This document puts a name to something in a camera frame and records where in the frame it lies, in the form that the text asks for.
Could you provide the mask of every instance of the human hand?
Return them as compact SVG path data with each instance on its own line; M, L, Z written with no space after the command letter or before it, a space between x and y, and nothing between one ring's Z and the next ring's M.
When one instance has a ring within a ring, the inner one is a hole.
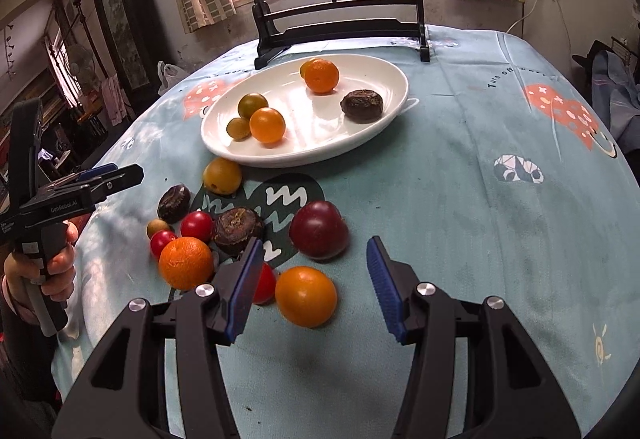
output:
M64 302L74 292L76 269L74 267L75 250L72 243L78 240L78 229L73 223L67 224L67 245L59 254L49 260L47 271L51 277L40 286L42 294L50 296L54 302ZM13 299L33 310L22 279L37 279L40 276L40 269L37 265L26 255L14 252L4 261L4 276Z

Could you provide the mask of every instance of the green cherry tomato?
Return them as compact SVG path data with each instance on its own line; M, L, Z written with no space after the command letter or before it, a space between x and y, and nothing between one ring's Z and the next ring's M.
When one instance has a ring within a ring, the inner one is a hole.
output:
M241 118L250 120L255 111L265 107L269 107L267 98L258 93L246 94L238 103L238 114Z
M234 118L226 126L226 133L230 135L236 142L244 140L251 135L249 129L249 120L246 118Z

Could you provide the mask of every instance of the heart pattern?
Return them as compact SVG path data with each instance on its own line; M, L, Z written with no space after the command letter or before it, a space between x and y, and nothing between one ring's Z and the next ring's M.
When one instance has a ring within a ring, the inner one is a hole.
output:
M220 96L226 93L231 87L241 80L225 82L225 80L212 79L201 82L189 91L182 104L184 106L184 119L188 119L195 114L204 114L207 108L212 106Z
M527 86L525 93L530 105L571 130L589 150L595 143L608 156L617 156L615 145L600 130L596 116L578 100L563 98L555 89L545 84ZM602 145L596 136L602 137L605 145Z
M202 210L214 219L235 207L251 208L264 221L264 260L272 268L287 262L298 250L289 240L289 225L296 212L311 201L324 200L318 182L305 174L281 174L260 183L247 197L244 188L233 196L220 196L204 188L193 197L190 211ZM221 252L220 262L233 257Z

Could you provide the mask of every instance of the plastic bag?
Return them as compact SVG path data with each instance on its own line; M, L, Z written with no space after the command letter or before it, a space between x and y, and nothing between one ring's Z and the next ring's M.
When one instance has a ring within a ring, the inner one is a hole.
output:
M187 76L189 76L189 73L181 67L159 61L158 78L162 83L158 89L158 96L162 96L165 92L171 89L171 87L184 80Z

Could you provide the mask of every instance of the table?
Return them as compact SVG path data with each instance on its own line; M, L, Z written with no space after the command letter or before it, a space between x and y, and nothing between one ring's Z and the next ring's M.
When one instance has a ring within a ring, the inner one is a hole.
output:
M255 42L203 67L140 116L102 163L137 162L145 179L101 204L78 243L70 325L53 366L63 396L130 299L175 295L149 256L145 225L162 193L184 182L192 209L272 212L267 255L279 270L310 263L286 238L302 201L331 200L352 232L344 256L315 265L340 295L331 325L301 329L273 305L253 308L236 345L219 348L243 438L390 437L413 348L386 330L366 270L372 235L452 297L504 297L590 430L638 361L638 185L624 159L611 157L617 149L593 111L526 42L491 31L429 32L431 63L399 38L309 44L277 58L385 58L407 74L410 98L388 129L348 154L290 170L244 168L244 188L231 199L201 190L212 155L199 128L202 111L255 72ZM181 434L175 350L167 358L170 422ZM456 359L450 430L462 429L462 347Z

